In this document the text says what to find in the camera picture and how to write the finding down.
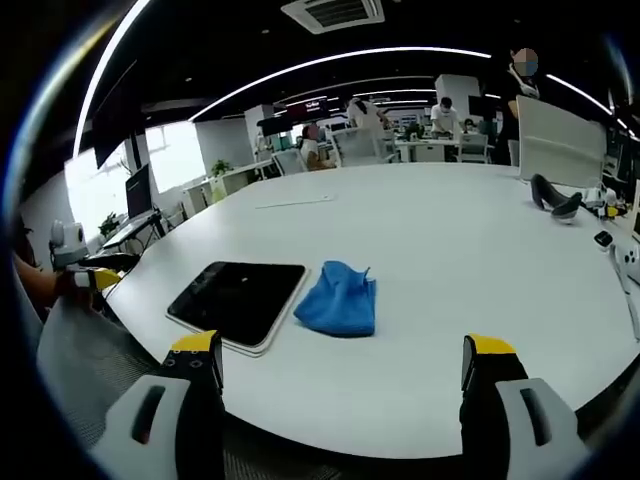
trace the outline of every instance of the air conditioner vent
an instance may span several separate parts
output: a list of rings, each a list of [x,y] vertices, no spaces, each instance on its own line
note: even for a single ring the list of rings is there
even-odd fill
[[[298,0],[282,11],[314,34],[384,22],[380,0]]]

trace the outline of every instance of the person's hand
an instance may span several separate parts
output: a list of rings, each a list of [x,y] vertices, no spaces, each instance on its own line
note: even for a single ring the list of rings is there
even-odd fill
[[[65,270],[56,274],[56,297],[69,297],[83,309],[90,310],[93,304],[93,292],[89,288],[77,286],[73,278],[74,273]]]

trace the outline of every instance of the blue towel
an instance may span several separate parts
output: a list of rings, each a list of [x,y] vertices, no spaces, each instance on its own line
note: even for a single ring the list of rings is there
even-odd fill
[[[375,331],[376,281],[342,262],[325,262],[318,283],[293,314],[308,328],[329,335],[366,337]]]

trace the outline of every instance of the tablet screen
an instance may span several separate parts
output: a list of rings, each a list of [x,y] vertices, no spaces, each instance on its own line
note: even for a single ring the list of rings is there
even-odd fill
[[[304,275],[302,265],[215,262],[169,306],[168,314],[200,330],[218,330],[245,346],[269,334]]]

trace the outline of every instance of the black ceiling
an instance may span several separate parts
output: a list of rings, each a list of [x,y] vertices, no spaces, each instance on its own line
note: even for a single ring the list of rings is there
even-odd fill
[[[622,88],[619,74],[612,68],[604,48],[604,34],[610,34],[623,49],[630,73],[636,80],[640,73],[638,45],[631,43],[632,20],[613,16],[608,19],[607,14],[601,12],[591,16],[581,12],[583,16],[576,19],[570,13],[567,16],[558,12],[545,14],[542,7],[537,13],[525,14],[504,10],[482,12],[477,3],[465,6],[382,0],[384,23],[313,35],[280,11],[284,3],[287,2],[152,0],[119,45],[92,107],[100,103],[134,60],[138,61],[142,85],[140,103],[147,108],[179,99],[201,99],[200,103],[206,104],[206,100],[213,101],[280,69],[319,57],[376,47],[440,46],[506,55],[514,42],[529,46],[540,59],[540,88],[545,101],[595,119],[602,119],[601,111],[577,94],[544,79],[542,74],[553,73],[608,105],[608,89],[621,91]],[[86,57],[51,111],[38,142],[39,158],[34,164],[35,169],[48,171],[37,175],[41,179],[59,170],[61,162],[71,155],[82,99],[106,40]],[[495,68],[496,63],[492,61],[444,53],[351,57],[269,80],[213,108],[201,120],[241,113],[260,103],[275,102],[329,85],[378,77],[435,78],[441,73],[459,73],[479,77],[491,93],[490,78]],[[433,80],[378,81],[322,94],[349,96],[362,91],[400,88],[433,88]],[[409,94],[399,97],[416,98]],[[186,119],[200,109],[192,106],[154,111],[145,116],[151,117],[148,123],[152,125]]]

